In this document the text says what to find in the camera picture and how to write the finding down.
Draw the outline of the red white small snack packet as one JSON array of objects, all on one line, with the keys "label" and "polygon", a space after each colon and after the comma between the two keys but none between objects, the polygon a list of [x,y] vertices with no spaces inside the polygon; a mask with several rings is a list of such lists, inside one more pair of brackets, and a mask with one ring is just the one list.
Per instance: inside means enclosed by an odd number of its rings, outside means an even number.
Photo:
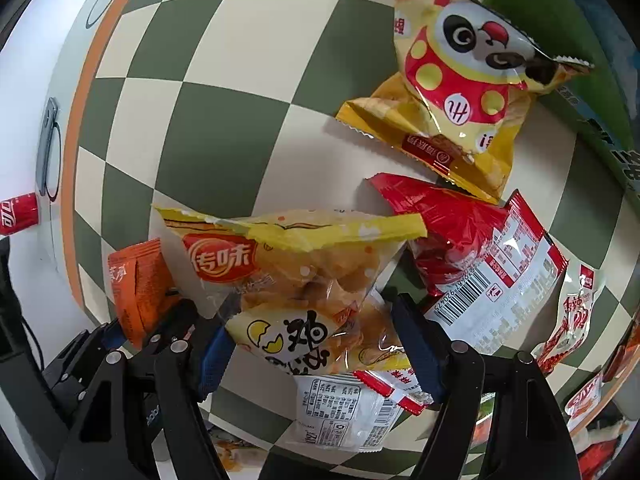
[{"label": "red white small snack packet", "polygon": [[549,338],[532,351],[544,376],[551,374],[559,362],[586,341],[594,304],[603,286],[599,270],[582,260],[570,260],[560,290],[554,329]]}]

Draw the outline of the green checkered table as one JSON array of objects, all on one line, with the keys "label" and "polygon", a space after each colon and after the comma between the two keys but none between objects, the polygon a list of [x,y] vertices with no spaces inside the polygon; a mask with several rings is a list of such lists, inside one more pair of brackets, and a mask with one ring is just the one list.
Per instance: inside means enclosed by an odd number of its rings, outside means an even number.
[{"label": "green checkered table", "polygon": [[[108,38],[71,137],[69,228],[50,206],[45,240],[94,324],[111,321],[106,257],[162,234],[153,205],[224,218],[297,208],[388,214],[364,179],[378,172],[435,181],[414,159],[339,124],[351,98],[397,70],[393,0],[86,0],[48,93],[63,145],[81,67],[108,4]],[[639,219],[608,168],[576,132],[535,103],[504,189],[518,188],[567,258],[601,269],[603,292],[584,344],[549,384],[562,408],[612,354],[639,303]],[[407,476],[433,413],[400,416],[381,452],[294,446],[293,378],[235,352],[205,420],[273,455],[364,478]]]}]

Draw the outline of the orange cake snack packet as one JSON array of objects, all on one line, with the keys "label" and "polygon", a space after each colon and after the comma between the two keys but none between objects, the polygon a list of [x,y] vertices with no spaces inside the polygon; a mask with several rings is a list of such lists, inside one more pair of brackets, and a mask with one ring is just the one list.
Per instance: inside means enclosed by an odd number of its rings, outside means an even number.
[{"label": "orange cake snack packet", "polygon": [[181,295],[165,262],[160,239],[128,246],[107,257],[115,310],[137,350],[160,326]]}]

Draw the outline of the yellow panda chips bag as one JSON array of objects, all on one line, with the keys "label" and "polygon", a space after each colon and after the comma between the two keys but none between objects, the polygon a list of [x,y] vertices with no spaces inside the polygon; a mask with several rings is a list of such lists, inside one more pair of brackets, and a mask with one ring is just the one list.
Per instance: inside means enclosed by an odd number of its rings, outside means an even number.
[{"label": "yellow panda chips bag", "polygon": [[337,120],[492,204],[533,102],[593,68],[546,55],[478,0],[395,0],[393,37],[397,73]]}]

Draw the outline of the cardboard box with blue print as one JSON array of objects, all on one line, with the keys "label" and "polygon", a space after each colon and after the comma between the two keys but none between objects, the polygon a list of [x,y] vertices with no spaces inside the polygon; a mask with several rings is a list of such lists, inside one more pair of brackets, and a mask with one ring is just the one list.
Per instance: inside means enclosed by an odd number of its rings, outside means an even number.
[{"label": "cardboard box with blue print", "polygon": [[482,0],[553,55],[591,63],[544,99],[639,201],[639,0]]}]

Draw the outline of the yellow egg snack bag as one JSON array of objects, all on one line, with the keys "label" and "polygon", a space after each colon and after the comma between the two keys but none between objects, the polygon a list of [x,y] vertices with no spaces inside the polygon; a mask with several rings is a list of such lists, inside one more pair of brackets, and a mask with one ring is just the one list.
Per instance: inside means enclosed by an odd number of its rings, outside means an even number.
[{"label": "yellow egg snack bag", "polygon": [[402,248],[426,235],[417,214],[157,213],[178,289],[240,348],[292,376],[408,367],[375,283]]}]

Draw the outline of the red crinkled snack packet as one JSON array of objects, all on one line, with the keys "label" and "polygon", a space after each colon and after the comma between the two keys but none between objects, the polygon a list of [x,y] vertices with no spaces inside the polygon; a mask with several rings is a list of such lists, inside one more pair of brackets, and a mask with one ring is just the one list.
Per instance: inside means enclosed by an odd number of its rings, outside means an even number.
[{"label": "red crinkled snack packet", "polygon": [[422,310],[452,339],[495,353],[549,299],[568,261],[521,192],[502,206],[399,174],[371,185],[394,214],[418,214],[410,242],[428,296]]}]

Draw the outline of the red cola can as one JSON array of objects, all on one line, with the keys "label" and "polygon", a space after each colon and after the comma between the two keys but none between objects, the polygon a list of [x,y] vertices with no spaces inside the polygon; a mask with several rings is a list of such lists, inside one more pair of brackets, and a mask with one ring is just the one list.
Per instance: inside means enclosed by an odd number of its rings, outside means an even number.
[{"label": "red cola can", "polygon": [[0,202],[0,235],[10,236],[39,222],[38,200],[35,193],[23,194]]}]

